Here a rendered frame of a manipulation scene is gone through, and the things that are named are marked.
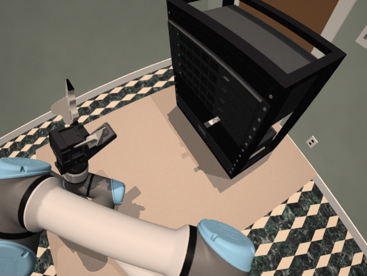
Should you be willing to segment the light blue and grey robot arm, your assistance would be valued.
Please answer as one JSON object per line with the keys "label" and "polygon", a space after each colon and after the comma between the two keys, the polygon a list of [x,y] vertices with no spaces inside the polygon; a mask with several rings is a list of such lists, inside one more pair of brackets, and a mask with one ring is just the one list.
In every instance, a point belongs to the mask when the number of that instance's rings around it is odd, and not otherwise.
{"label": "light blue and grey robot arm", "polygon": [[178,229],[151,223],[114,210],[125,184],[88,172],[89,163],[80,174],[64,174],[64,183],[51,168],[37,159],[0,159],[0,276],[30,275],[45,230],[112,258],[128,276],[251,270],[254,244],[234,227],[213,219]]}

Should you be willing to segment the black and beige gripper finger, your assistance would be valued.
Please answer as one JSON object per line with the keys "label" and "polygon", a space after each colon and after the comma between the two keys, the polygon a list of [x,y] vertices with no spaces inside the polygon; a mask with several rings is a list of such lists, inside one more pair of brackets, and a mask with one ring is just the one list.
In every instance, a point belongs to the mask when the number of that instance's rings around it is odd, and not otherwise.
{"label": "black and beige gripper finger", "polygon": [[76,106],[74,87],[66,79],[66,97],[51,106],[51,112],[60,115],[67,125],[78,125],[79,113]]}
{"label": "black and beige gripper finger", "polygon": [[105,127],[102,127],[100,129],[98,129],[97,132],[95,134],[93,134],[93,136],[91,135],[91,136],[86,137],[87,141],[84,141],[84,142],[74,146],[74,148],[77,148],[80,145],[82,146],[82,145],[86,144],[88,154],[91,155],[91,154],[94,154],[94,153],[98,152],[100,150],[101,146],[102,146],[101,143],[103,141],[105,130],[106,130]]}

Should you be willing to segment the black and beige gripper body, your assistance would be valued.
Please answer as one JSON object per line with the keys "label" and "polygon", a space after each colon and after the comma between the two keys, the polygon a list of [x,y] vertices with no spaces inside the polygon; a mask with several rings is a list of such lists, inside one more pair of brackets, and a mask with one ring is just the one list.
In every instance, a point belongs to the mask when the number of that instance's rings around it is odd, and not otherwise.
{"label": "black and beige gripper body", "polygon": [[63,125],[48,132],[50,147],[57,159],[55,166],[60,175],[84,172],[87,169],[88,161],[83,164],[80,160],[86,157],[85,154],[88,155],[86,144],[74,148],[74,146],[86,141],[85,137],[90,136],[83,124],[68,127]]}

